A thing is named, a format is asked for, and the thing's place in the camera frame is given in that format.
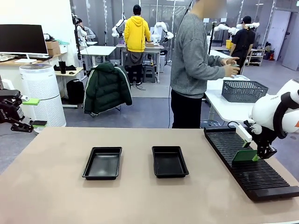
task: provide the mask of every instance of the white cylindrical air purifier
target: white cylindrical air purifier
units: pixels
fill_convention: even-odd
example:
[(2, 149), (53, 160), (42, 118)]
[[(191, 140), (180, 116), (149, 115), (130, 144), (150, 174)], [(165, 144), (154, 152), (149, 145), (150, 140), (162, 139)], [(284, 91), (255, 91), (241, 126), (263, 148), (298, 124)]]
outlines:
[[(64, 110), (60, 99), (55, 71), (50, 64), (31, 64), (20, 67), (23, 95), (40, 99), (33, 106), (34, 116), (31, 119), (47, 121), (47, 127), (66, 126)], [(43, 128), (35, 128), (40, 133)]]

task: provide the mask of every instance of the floor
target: floor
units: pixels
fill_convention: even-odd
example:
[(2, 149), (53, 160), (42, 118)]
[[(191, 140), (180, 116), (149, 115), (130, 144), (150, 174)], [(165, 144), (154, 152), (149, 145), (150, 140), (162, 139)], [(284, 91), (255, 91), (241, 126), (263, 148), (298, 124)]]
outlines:
[[(161, 74), (160, 84), (143, 84), (146, 91), (133, 89), (132, 106), (121, 106), (92, 118), (81, 109), (65, 109), (67, 126), (76, 127), (133, 127), (168, 128), (172, 124), (169, 110), (170, 67)], [(263, 61), (261, 67), (245, 67), (243, 75), (269, 87), (269, 94), (275, 94), (288, 80), (299, 78), (298, 71), (289, 70), (278, 62)], [(209, 104), (203, 103), (202, 119), (208, 118)], [(215, 120), (224, 124), (216, 115)], [(0, 174), (13, 162), (22, 150), (33, 140), (33, 133), (14, 133), (9, 124), (0, 125)], [(299, 133), (289, 134), (284, 140), (275, 140), (273, 146), (278, 150), (276, 157), (299, 181)]]

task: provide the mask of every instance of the black ribbed rack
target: black ribbed rack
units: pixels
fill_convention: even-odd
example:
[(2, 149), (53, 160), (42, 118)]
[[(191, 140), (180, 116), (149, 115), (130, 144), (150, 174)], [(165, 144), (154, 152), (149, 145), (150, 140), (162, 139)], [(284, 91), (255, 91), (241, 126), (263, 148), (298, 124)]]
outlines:
[(299, 187), (290, 186), (265, 160), (232, 163), (244, 141), (235, 128), (211, 127), (204, 130), (207, 140), (252, 201), (269, 201), (299, 196)]

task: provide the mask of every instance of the gray sweater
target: gray sweater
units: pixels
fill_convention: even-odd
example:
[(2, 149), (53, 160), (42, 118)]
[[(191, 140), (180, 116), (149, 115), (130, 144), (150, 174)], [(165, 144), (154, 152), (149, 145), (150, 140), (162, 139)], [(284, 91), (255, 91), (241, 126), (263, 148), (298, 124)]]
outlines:
[(172, 89), (189, 98), (202, 98), (208, 80), (225, 76), (218, 56), (208, 56), (203, 21), (195, 14), (187, 14), (174, 45), (171, 67)]

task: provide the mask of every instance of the yellow bin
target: yellow bin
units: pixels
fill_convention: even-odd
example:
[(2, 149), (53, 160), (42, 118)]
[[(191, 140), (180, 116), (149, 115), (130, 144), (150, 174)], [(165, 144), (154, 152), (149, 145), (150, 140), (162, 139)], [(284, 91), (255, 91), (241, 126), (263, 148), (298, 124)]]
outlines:
[(226, 40), (226, 48), (227, 49), (232, 49), (233, 43), (231, 40)]

